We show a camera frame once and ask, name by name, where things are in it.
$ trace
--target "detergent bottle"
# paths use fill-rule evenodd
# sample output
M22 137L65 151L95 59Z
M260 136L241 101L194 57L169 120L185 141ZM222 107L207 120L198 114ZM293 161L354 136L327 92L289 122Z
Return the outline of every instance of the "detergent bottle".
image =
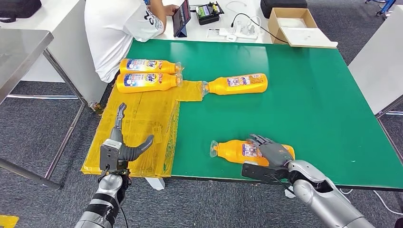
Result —
M147 60L125 58L120 62L121 74L130 73L167 73L180 74L182 66L180 62L170 63L166 60Z
M203 81L203 96L208 93L218 95L263 93L268 80L265 74L251 74L233 77L219 77L212 82Z
M294 148L289 145L282 145L290 152L293 159L295 159ZM219 156L234 163L243 164L248 162L255 165L269 166L269 161L262 156L259 148L248 141L231 140L221 143L212 141L210 145L210 156Z
M136 93L153 90L167 90L182 85L182 75L166 73L119 74L117 90L121 93Z

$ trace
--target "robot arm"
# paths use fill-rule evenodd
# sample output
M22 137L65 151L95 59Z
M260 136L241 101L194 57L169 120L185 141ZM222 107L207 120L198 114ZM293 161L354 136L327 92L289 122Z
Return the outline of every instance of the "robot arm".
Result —
M126 105L122 103L117 111L115 126L109 139L101 145L99 168L103 175L99 186L75 228L112 228L119 209L124 203L125 192L131 184L128 164L146 151L154 140L149 135L137 147L126 146L122 136L122 119Z
M242 175L261 181L273 181L272 176L287 178L295 196L329 228L374 228L315 166L303 160L293 160L281 144L268 138L254 134L251 137L248 141L259 148L270 165L260 167L244 164Z

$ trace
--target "orange bottle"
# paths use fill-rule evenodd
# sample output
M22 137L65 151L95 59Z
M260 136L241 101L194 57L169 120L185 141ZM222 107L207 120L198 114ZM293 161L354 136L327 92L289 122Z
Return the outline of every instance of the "orange bottle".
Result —
M208 93L218 95L263 93L268 84L266 75L262 73L219 77L212 82L203 81L203 96Z
M117 90L121 93L137 93L153 90L167 90L182 85L182 75L165 73L119 74L116 79Z
M294 148L289 145L284 145L284 148L290 152L291 156L295 159ZM229 162L234 163L253 163L261 166L269 166L269 161L262 156L255 145L249 143L248 141L241 140L231 140L228 142L218 143L212 141L210 145L210 156L211 157L222 157Z
M166 60L147 60L125 58L120 62L121 74L130 73L167 73L178 74L182 72L181 63L170 63Z

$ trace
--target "gray carpet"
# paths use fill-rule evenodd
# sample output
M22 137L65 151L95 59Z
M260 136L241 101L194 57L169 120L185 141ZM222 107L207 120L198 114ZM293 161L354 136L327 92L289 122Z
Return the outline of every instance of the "gray carpet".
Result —
M346 63L383 22L374 16L379 9L373 2L309 0L308 4L318 26L339 42ZM70 93L64 84L34 82L21 82L14 92ZM77 100L6 99L0 105L0 157L44 175L78 107ZM403 110L403 105L396 109ZM0 169L0 214L19 216L18 228L73 227L97 187L96 176L79 170L99 120L88 112L80 118L52 176L62 180L60 190ZM403 117L385 116L382 121L403 151ZM379 193L391 209L402 211L402 193ZM403 217L387 211L372 191L354 190L347 197L376 227L392 228ZM134 179L124 209L133 228L323 227L299 200L285 198L280 186L266 184L167 179L166 189L155 191L144 179ZM116 227L124 227L120 215Z

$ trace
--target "tablet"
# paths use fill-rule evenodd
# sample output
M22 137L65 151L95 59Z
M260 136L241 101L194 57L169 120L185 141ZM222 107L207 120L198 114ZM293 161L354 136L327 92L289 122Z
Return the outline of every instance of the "tablet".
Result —
M185 0L172 16L174 37L177 37L180 34L186 23L189 22L190 17L189 2L188 0Z

